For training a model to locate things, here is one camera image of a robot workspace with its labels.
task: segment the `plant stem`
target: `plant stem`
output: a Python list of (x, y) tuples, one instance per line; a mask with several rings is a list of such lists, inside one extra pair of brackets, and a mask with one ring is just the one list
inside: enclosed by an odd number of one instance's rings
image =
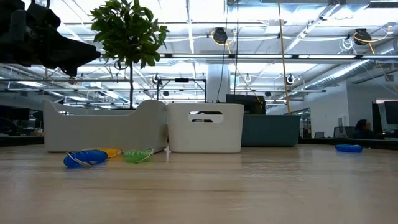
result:
[(134, 91), (134, 87), (132, 85), (133, 79), (132, 79), (132, 63), (130, 63), (130, 110), (132, 110), (132, 93)]

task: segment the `blue coiled cord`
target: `blue coiled cord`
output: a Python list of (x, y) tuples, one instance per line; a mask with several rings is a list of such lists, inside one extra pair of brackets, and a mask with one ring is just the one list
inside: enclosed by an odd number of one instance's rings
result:
[(63, 163), (69, 168), (91, 167), (94, 164), (104, 162), (108, 154), (100, 150), (86, 150), (81, 152), (68, 152)]

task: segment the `table surface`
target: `table surface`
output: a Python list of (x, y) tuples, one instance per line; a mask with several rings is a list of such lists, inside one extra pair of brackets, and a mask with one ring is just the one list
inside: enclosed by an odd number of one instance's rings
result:
[(332, 146), (155, 154), (67, 169), (43, 146), (0, 148), (0, 223), (397, 223), (398, 152)]

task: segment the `yellow wire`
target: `yellow wire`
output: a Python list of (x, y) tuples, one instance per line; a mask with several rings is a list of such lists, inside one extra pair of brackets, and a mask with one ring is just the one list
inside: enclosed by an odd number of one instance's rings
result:
[(238, 69), (238, 65), (235, 64), (235, 67), (236, 67), (236, 70), (237, 70), (238, 73), (239, 73), (239, 76), (242, 78), (243, 82), (246, 84), (246, 86), (249, 88), (249, 90), (252, 91), (252, 92), (254, 93), (254, 96), (256, 96), (257, 101), (260, 103), (261, 108), (262, 108), (262, 102), (260, 101), (260, 99), (259, 99), (259, 97), (257, 96), (256, 92), (250, 88), (249, 84), (248, 84), (248, 83), (246, 82), (246, 80), (242, 77), (242, 74), (241, 74), (241, 72), (240, 72), (239, 69)]
[[(372, 53), (375, 55), (372, 44), (369, 43), (369, 47), (371, 48)], [(386, 79), (390, 81), (390, 79), (388, 78), (386, 72), (384, 71), (383, 67), (381, 66), (381, 64), (379, 62), (376, 61), (376, 63), (380, 66), (381, 70), (383, 71), (384, 76), (386, 77)], [(391, 83), (391, 86), (393, 87), (393, 89), (395, 89), (396, 92), (398, 92), (398, 89), (394, 86), (394, 84)]]
[[(217, 43), (217, 42), (214, 40), (213, 35), (214, 35), (214, 31), (211, 33), (211, 38), (213, 39), (213, 42), (214, 42), (215, 44), (217, 44), (217, 45), (222, 45), (222, 46), (226, 45), (227, 48), (228, 48), (229, 54), (231, 54), (231, 49), (230, 49), (229, 45), (230, 45), (232, 42), (235, 41), (236, 33), (234, 33), (234, 39), (233, 39), (231, 42), (225, 43), (225, 44), (219, 44), (219, 43)], [(245, 81), (245, 79), (242, 77), (242, 74), (241, 74), (241, 72), (240, 72), (239, 69), (238, 69), (238, 65), (235, 63), (235, 61), (234, 61), (233, 59), (232, 59), (232, 61), (233, 61), (234, 64), (235, 64), (235, 67), (236, 67), (236, 70), (237, 70), (238, 73), (239, 73), (239, 76), (242, 78), (243, 82), (246, 84), (246, 86), (249, 88), (249, 90), (252, 91), (252, 92), (254, 93), (254, 95), (255, 95), (256, 98), (257, 98), (257, 101), (260, 103), (260, 106), (261, 106), (261, 108), (262, 108), (262, 101), (259, 99), (259, 97), (257, 96), (256, 92), (250, 88), (249, 84), (248, 84), (248, 83)]]
[(285, 86), (285, 96), (286, 96), (286, 103), (287, 103), (287, 114), (290, 115), (289, 96), (287, 94), (287, 84), (286, 84), (284, 34), (282, 32), (282, 14), (280, 13), (280, 0), (278, 0), (278, 10), (279, 10), (280, 46), (282, 48), (282, 63), (283, 63), (283, 67), (284, 67), (284, 86)]
[(226, 46), (228, 48), (229, 54), (231, 54), (231, 49), (229, 48), (229, 45)]
[(388, 32), (387, 32), (386, 35), (385, 35), (384, 37), (380, 38), (380, 39), (377, 39), (377, 40), (363, 40), (363, 39), (357, 38), (357, 37), (356, 37), (356, 34), (358, 34), (358, 33), (356, 32), (356, 33), (354, 34), (354, 38), (357, 39), (357, 40), (359, 40), (359, 41), (365, 42), (365, 43), (375, 43), (375, 42), (377, 42), (377, 41), (384, 40), (384, 39), (388, 36)]
[(372, 47), (372, 45), (371, 45), (371, 44), (369, 44), (369, 47), (371, 48), (371, 50), (372, 50), (372, 53), (375, 55), (375, 53), (374, 53), (374, 50), (373, 50), (373, 47)]
[(234, 42), (234, 41), (235, 41), (235, 37), (236, 37), (236, 33), (234, 33), (234, 39), (231, 40), (231, 42), (225, 43), (225, 44), (219, 44), (219, 43), (217, 43), (217, 42), (214, 40), (214, 31), (211, 32), (211, 38), (213, 39), (214, 43), (216, 43), (216, 44), (218, 44), (218, 45), (222, 45), (222, 46), (224, 46), (224, 45), (227, 45), (227, 46), (228, 46), (229, 44), (231, 44), (232, 42)]

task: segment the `potted plant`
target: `potted plant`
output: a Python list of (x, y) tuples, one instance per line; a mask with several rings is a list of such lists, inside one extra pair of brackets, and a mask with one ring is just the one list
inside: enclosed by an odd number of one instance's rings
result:
[(91, 12), (94, 17), (91, 30), (98, 31), (94, 42), (102, 42), (103, 58), (115, 60), (118, 70), (130, 68), (130, 109), (132, 109), (133, 65), (141, 61), (141, 69), (147, 64), (155, 66), (160, 60), (157, 50), (165, 46), (167, 26), (159, 26), (157, 19), (139, 0), (106, 1)]

